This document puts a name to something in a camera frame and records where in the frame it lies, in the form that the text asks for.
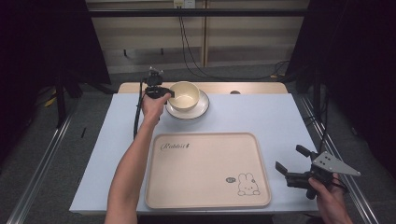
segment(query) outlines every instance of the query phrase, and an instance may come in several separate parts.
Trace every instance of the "tray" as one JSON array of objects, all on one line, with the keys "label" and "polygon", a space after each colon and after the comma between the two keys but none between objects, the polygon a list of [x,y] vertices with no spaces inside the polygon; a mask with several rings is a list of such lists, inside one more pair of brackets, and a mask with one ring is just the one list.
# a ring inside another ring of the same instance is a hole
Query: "tray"
[{"label": "tray", "polygon": [[270,201],[253,134],[170,133],[154,139],[146,190],[149,207],[254,207]]}]

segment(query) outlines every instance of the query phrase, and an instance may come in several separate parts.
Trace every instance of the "cream bowl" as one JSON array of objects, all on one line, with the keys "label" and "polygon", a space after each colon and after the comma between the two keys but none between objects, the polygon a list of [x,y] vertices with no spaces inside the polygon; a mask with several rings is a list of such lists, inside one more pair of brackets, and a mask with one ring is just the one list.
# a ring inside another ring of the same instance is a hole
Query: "cream bowl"
[{"label": "cream bowl", "polygon": [[173,84],[169,89],[175,92],[175,98],[168,100],[175,110],[186,112],[198,104],[199,89],[193,83],[180,81]]}]

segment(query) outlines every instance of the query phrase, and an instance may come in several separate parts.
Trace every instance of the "wall socket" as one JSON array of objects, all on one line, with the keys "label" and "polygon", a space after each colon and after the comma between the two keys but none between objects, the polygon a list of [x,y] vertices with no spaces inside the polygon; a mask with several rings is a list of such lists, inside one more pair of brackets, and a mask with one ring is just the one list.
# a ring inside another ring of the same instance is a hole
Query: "wall socket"
[{"label": "wall socket", "polygon": [[195,0],[174,0],[174,8],[195,8]]}]

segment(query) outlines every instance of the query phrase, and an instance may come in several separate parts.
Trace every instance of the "table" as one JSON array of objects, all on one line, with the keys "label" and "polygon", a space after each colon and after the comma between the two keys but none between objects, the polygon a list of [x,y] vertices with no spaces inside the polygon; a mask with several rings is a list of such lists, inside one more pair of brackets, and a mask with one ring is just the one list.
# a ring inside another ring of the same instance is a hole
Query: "table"
[{"label": "table", "polygon": [[[171,84],[163,83],[163,86],[168,87]],[[261,147],[272,201],[265,207],[247,209],[151,209],[145,203],[145,177],[137,213],[273,214],[317,211],[316,201],[307,200],[304,189],[288,188],[284,176],[275,169],[275,162],[279,161],[291,172],[309,170],[310,160],[301,156],[295,150],[295,146],[302,145],[310,150],[315,148],[297,106],[284,85],[257,82],[195,84],[205,91],[210,99],[208,111],[193,120],[175,119],[164,112],[153,136],[161,133],[253,133]],[[138,83],[127,83],[120,87],[120,92],[137,92],[138,89]],[[230,91],[240,91],[242,94],[229,94]],[[107,193],[112,176],[121,156],[132,142],[135,104],[130,102],[137,102],[137,99],[137,93],[119,93],[113,96],[70,211],[83,215],[101,214],[106,211]]]}]

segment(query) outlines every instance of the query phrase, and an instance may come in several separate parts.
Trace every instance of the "cartoon bunny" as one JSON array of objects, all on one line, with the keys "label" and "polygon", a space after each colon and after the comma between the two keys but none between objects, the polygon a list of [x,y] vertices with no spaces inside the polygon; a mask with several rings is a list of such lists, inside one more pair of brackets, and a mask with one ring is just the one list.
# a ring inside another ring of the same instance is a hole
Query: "cartoon bunny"
[{"label": "cartoon bunny", "polygon": [[239,179],[239,191],[238,195],[259,195],[259,187],[256,184],[256,181],[253,178],[253,174],[240,174],[238,176]]}]

